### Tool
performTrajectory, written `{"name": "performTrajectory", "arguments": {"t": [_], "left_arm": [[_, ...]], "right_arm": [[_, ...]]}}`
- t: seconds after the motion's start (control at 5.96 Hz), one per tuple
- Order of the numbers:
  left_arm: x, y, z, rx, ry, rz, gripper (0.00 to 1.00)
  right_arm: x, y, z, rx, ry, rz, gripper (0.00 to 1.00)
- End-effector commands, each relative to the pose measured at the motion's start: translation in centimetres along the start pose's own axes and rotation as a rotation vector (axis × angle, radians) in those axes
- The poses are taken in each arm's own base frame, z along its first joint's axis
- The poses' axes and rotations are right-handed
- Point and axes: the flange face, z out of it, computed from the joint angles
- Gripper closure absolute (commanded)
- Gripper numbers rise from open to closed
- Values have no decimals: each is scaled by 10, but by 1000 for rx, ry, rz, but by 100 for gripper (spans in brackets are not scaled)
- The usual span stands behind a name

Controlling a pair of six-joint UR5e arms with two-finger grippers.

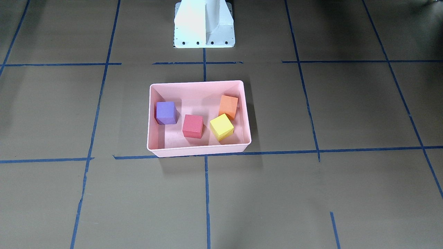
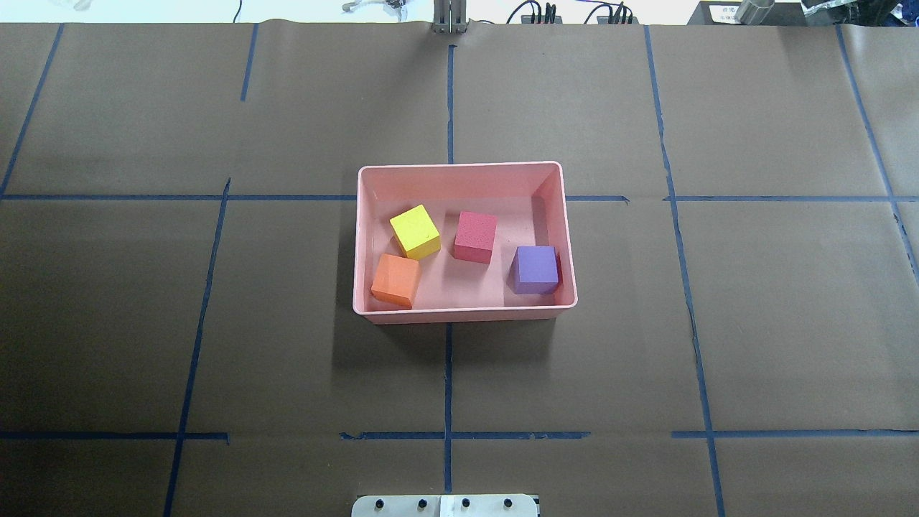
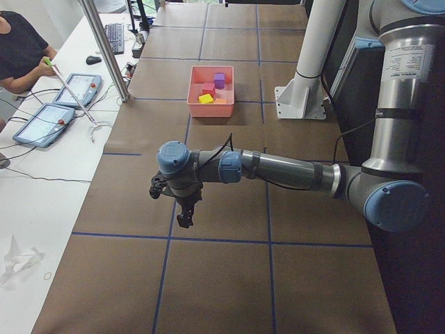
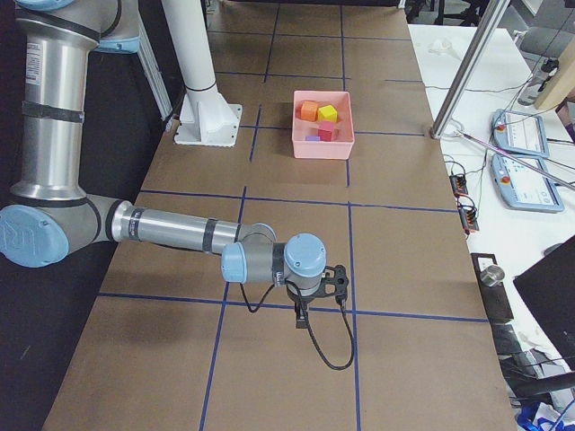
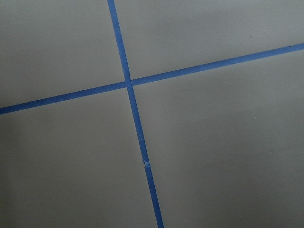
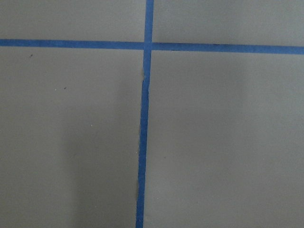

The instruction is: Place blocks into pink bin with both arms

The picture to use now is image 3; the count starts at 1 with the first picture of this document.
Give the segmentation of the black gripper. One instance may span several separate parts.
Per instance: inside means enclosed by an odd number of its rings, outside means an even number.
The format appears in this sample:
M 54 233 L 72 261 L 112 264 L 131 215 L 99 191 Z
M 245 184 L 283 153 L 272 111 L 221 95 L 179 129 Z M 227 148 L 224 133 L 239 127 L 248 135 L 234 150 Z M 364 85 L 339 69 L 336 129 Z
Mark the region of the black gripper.
M 202 200 L 202 186 L 186 186 L 183 188 L 170 187 L 177 203 L 181 205 L 181 212 L 177 215 L 177 222 L 181 228 L 193 226 L 195 203 Z

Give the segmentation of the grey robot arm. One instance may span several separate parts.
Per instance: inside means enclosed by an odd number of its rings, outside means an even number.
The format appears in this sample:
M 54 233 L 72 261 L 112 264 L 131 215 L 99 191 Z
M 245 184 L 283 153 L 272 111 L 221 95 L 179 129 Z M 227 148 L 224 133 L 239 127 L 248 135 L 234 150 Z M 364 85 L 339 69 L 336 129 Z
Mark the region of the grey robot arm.
M 176 200 L 181 227 L 192 226 L 204 183 L 229 184 L 242 177 L 344 199 L 388 232 L 409 230 L 423 220 L 429 195 L 414 159 L 435 48 L 444 37 L 444 2 L 360 1 L 351 45 L 385 51 L 371 154 L 361 166 L 310 159 L 325 117 L 323 65 L 344 6 L 343 1 L 313 3 L 295 76 L 275 88 L 277 117 L 300 121 L 295 140 L 303 160 L 236 149 L 231 139 L 212 150 L 190 150 L 180 141 L 158 149 L 159 169 L 149 193 Z

